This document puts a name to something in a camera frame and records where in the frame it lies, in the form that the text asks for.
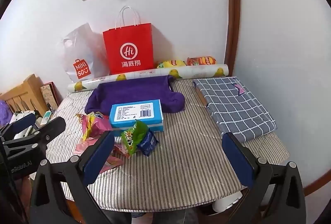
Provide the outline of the pink peach candy packet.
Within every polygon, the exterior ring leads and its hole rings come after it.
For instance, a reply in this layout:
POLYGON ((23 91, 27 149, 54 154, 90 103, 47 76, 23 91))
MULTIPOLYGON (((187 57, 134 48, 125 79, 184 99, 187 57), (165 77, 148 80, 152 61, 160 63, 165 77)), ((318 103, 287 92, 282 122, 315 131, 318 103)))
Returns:
MULTIPOLYGON (((81 156, 89 147, 92 147, 100 138, 88 138, 83 142, 82 138, 76 144, 73 150, 74 155, 81 156)), ((130 155, 127 153, 127 149, 121 142, 115 142, 112 149, 106 149, 105 147, 100 148, 100 151, 95 155, 96 159, 92 161, 92 164, 100 164, 103 162, 103 166, 99 173, 104 173, 108 170, 115 169, 124 164, 124 159, 129 158, 130 155)))

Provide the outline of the green snack packet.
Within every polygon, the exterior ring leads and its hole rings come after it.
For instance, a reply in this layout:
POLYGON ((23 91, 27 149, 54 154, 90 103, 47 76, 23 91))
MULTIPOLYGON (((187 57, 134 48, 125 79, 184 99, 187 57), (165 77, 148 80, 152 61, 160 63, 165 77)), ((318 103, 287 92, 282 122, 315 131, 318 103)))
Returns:
POLYGON ((136 152, 137 145, 141 143, 148 131, 149 127, 144 122, 136 120, 133 127, 121 133, 122 142, 130 156, 136 152))

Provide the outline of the blue snack packet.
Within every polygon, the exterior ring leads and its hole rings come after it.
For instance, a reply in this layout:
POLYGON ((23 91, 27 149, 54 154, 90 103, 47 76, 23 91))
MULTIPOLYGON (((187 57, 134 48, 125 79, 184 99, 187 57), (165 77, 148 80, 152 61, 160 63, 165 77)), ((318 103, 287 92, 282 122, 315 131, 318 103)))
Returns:
POLYGON ((148 130, 142 141, 137 145, 137 148, 144 156, 149 157, 158 143, 159 141, 156 139, 154 133, 151 130, 148 130))

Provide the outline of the pink yellow chips bag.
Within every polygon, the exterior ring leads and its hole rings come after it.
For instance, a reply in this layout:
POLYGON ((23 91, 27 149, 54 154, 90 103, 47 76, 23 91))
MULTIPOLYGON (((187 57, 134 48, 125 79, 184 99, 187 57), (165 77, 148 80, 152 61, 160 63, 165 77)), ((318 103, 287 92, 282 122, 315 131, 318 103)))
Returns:
POLYGON ((96 138, 105 131, 112 130, 109 118, 104 116, 101 112, 91 112, 87 115, 77 113, 76 117, 82 125, 83 142, 88 138, 96 138))

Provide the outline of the brown patterned box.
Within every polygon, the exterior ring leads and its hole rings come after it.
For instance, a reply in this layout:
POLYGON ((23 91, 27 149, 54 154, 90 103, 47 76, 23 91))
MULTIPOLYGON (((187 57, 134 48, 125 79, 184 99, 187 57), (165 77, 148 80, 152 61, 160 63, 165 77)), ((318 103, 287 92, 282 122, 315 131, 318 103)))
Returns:
POLYGON ((61 99, 53 82, 48 82, 40 87, 46 106, 52 113, 58 109, 61 99))

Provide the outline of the wooden chair back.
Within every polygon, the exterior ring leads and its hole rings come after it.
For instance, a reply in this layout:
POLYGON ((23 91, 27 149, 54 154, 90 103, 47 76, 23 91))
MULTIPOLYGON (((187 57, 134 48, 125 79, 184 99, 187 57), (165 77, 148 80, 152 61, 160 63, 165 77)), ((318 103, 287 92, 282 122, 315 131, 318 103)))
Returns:
POLYGON ((14 112, 38 111, 41 117, 49 110, 40 87, 42 81, 35 74, 29 75, 20 85, 1 94, 1 100, 14 112))

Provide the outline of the lemon print paper roll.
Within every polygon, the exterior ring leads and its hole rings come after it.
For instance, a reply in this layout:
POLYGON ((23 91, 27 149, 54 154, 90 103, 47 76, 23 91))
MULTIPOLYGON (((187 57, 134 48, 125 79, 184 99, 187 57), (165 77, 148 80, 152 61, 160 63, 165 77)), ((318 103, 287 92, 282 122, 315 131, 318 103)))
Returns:
POLYGON ((175 66, 144 71, 133 71, 71 83, 68 85, 67 90, 69 93, 76 93, 87 90, 94 90, 98 87, 98 85, 102 83, 167 75, 171 75, 172 77, 174 77, 174 79, 222 77, 229 75, 229 68, 226 64, 215 64, 179 67, 175 66))

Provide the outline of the blue wet wipes pack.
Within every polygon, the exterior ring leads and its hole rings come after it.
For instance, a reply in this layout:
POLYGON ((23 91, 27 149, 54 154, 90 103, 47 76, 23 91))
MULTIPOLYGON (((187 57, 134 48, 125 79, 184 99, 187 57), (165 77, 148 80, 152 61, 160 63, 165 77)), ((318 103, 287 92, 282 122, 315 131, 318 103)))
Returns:
POLYGON ((121 136, 136 120, 144 122, 151 131, 164 131, 160 100, 115 104, 110 110, 109 122, 114 136, 121 136))

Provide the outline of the purple fabric basket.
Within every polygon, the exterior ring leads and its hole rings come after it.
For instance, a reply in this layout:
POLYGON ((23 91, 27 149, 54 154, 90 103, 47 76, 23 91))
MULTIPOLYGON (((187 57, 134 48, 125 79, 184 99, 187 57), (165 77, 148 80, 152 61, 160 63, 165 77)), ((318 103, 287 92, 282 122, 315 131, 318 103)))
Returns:
POLYGON ((85 106, 85 113, 101 112, 108 116, 115 104, 160 100, 164 113, 185 109, 185 97, 171 88, 173 77, 158 76, 102 83, 93 90, 85 106))

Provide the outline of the white Miniso plastic bag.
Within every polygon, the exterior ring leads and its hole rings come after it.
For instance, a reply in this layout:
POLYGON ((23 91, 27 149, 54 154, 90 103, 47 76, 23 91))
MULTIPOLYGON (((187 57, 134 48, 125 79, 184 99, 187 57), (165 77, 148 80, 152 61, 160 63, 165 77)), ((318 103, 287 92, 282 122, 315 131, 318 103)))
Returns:
POLYGON ((85 23, 64 36, 55 46, 62 67, 72 82, 109 74, 104 40, 85 23))

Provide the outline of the striped quilted table cover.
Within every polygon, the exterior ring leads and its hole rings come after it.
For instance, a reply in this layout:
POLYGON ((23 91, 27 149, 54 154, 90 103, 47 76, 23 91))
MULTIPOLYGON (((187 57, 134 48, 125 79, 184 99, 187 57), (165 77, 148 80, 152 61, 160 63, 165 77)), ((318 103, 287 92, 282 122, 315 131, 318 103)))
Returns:
MULTIPOLYGON (((124 163, 101 173, 88 188, 104 210, 159 212, 191 208, 243 189, 222 150, 218 128, 198 98, 192 80, 172 83, 185 96, 185 110, 164 114, 164 132, 149 157, 136 152, 124 163)), ((91 91, 69 94, 55 113, 66 121, 65 131, 48 144, 51 163, 65 162, 82 136, 76 116, 83 113, 91 91)), ((280 165, 289 152, 274 132, 243 144, 256 157, 280 165)))

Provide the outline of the grey checked folded cloth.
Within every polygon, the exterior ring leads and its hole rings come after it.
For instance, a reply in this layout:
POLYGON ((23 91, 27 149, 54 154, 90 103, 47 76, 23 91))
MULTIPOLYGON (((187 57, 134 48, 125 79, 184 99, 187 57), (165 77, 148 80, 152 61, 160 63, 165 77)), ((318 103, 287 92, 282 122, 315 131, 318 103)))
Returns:
POLYGON ((221 135, 231 132, 244 143, 276 130, 270 113, 237 77, 195 79, 193 85, 221 135))

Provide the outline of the red Haidilao paper bag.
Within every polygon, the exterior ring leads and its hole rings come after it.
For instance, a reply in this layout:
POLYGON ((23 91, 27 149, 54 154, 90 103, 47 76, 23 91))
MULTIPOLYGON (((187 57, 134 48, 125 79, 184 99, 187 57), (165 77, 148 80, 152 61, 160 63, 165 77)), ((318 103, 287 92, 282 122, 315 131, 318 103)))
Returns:
POLYGON ((114 28, 103 32, 111 74, 154 68, 152 25, 140 23, 138 13, 127 5, 121 8, 118 19, 124 19, 127 9, 133 12, 133 25, 116 22, 114 28))

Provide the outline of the orange chips bag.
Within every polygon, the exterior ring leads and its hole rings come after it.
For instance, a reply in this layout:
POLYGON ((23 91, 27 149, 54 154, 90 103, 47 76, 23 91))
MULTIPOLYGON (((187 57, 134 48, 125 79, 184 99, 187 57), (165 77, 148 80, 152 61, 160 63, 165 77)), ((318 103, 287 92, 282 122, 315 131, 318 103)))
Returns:
POLYGON ((196 65, 214 65, 217 61, 211 56, 202 56, 197 58, 187 58, 187 66, 196 66, 196 65))

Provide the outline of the brown wooden door frame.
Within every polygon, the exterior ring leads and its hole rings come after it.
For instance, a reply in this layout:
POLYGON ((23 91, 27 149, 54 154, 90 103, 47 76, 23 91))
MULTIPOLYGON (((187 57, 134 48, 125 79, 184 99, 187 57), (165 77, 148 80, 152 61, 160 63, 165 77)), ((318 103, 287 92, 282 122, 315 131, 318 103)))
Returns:
POLYGON ((224 63, 228 66, 229 76, 232 76, 235 66, 239 41, 240 16, 241 0, 228 0, 228 30, 224 63))

